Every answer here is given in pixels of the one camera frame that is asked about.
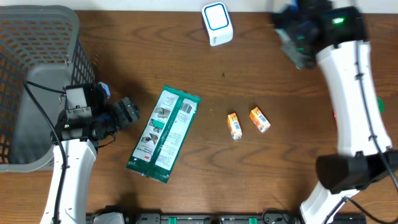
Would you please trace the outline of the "green 3M product pouch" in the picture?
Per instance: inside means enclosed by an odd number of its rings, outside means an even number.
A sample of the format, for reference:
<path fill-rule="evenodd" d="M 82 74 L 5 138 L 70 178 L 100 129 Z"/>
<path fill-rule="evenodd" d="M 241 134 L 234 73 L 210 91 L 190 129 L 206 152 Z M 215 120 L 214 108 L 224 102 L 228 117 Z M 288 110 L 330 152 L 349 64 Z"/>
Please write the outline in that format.
<path fill-rule="evenodd" d="M 166 184 L 200 102 L 199 96 L 164 86 L 126 168 Z"/>

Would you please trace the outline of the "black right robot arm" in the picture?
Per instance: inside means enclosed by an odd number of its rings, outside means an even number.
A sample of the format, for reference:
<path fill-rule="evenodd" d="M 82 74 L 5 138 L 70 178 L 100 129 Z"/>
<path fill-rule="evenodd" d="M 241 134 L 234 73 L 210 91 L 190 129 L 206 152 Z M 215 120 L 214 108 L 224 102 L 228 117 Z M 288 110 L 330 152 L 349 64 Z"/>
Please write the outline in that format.
<path fill-rule="evenodd" d="M 355 6 L 295 1 L 271 21 L 286 56 L 299 69 L 319 68 L 330 93 L 337 152 L 316 159 L 318 183 L 297 221 L 333 223 L 360 191 L 386 177 L 397 182 L 397 150 L 381 118 L 364 17 Z"/>

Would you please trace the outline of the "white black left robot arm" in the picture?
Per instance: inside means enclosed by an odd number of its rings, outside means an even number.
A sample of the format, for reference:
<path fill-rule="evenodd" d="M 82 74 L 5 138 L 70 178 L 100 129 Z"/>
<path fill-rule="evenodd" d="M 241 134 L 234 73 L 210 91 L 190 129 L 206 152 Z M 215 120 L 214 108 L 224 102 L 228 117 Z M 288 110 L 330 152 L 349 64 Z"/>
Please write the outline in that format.
<path fill-rule="evenodd" d="M 104 83 L 69 85 L 67 107 L 51 125 L 53 174 L 42 223 L 86 223 L 90 175 L 100 141 L 139 120 L 128 97 L 108 103 Z"/>

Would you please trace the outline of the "green lid white jar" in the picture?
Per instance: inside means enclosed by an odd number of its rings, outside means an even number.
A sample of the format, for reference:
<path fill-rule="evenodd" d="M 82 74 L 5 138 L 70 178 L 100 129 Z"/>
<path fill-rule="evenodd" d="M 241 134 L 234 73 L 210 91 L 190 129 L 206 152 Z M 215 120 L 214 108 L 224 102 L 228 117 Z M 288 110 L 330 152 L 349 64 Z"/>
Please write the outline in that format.
<path fill-rule="evenodd" d="M 379 107 L 380 114 L 383 114 L 383 112 L 385 111 L 385 106 L 383 100 L 380 97 L 377 97 L 377 104 Z"/>

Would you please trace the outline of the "orange white small packet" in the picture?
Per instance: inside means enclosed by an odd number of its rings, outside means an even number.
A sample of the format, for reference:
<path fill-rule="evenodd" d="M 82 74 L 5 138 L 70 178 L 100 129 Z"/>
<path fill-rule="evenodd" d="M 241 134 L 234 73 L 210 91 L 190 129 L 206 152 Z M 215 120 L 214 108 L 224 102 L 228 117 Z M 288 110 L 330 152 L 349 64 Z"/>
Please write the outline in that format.
<path fill-rule="evenodd" d="M 231 134 L 231 137 L 234 140 L 238 140 L 242 138 L 243 132 L 240 127 L 240 123 L 236 113 L 231 113 L 227 117 L 227 125 Z"/>

